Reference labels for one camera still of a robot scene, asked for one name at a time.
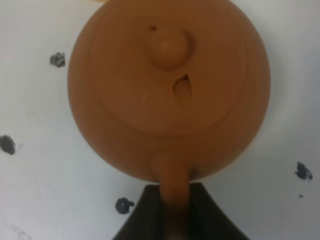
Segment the clay teapot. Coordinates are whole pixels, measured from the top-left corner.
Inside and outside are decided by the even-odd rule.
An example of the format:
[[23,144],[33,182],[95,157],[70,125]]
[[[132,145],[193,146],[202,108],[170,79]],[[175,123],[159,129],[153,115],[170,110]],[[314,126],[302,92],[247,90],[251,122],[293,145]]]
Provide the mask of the clay teapot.
[[159,182],[168,212],[183,213],[189,181],[253,140],[270,70],[257,31],[228,0],[110,0],[76,42],[68,93],[91,147]]

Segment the black spot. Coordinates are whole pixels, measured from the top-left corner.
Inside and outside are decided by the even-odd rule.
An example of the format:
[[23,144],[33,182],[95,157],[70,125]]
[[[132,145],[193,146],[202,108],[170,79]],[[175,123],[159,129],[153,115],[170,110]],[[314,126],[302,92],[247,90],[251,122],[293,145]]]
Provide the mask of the black spot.
[[50,64],[57,68],[64,67],[66,65],[65,53],[57,52],[50,57]]
[[308,182],[314,178],[310,170],[301,162],[297,163],[297,171],[294,173],[298,176],[298,178],[302,180],[308,180]]
[[16,144],[10,136],[0,136],[0,148],[7,154],[13,155],[16,152]]
[[135,203],[129,201],[125,197],[119,198],[115,203],[115,209],[119,214],[128,214],[130,207],[134,207]]

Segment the teapot lid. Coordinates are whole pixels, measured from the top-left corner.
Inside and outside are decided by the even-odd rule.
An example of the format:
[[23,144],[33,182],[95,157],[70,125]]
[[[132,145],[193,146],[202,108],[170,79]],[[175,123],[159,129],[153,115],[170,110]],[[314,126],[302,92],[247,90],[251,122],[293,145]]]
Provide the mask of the teapot lid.
[[108,2],[90,59],[103,106],[128,127],[164,137],[196,134],[223,119],[255,54],[223,2]]

